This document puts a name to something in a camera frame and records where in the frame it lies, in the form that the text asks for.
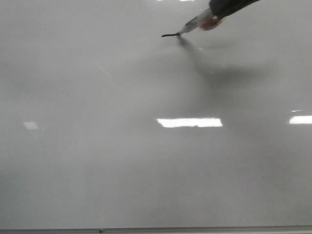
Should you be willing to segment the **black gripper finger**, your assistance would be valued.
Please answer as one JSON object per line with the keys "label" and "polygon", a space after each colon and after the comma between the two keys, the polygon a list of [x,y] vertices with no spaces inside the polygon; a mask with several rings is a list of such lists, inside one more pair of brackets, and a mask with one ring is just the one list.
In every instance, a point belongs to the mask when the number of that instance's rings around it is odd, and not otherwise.
{"label": "black gripper finger", "polygon": [[212,15],[221,20],[257,1],[259,0],[211,0],[209,8]]}

